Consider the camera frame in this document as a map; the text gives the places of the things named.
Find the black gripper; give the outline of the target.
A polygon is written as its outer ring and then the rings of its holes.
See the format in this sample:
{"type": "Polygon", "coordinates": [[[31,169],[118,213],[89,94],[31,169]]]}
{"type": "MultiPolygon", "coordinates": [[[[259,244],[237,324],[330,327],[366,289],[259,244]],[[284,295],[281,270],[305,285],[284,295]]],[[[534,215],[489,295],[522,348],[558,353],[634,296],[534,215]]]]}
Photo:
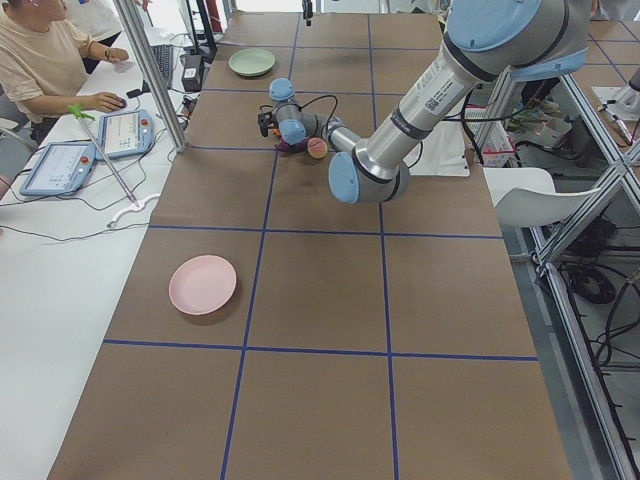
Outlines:
{"type": "Polygon", "coordinates": [[[261,105],[257,117],[260,133],[263,137],[268,137],[272,130],[276,129],[274,108],[270,105],[261,105]]]}

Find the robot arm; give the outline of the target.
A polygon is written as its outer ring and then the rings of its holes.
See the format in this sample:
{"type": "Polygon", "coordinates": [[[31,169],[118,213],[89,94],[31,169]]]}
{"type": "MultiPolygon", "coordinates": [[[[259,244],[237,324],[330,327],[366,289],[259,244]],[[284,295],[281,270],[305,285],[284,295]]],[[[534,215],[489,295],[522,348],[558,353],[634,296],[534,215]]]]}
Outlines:
{"type": "Polygon", "coordinates": [[[344,203],[385,202],[409,185],[405,157],[476,85],[503,71],[533,81],[578,70],[587,54],[588,1],[454,1],[436,59],[368,138],[334,116],[304,112],[292,83],[271,82],[261,133],[275,128],[295,146],[319,137],[335,150],[328,181],[344,203]]]}

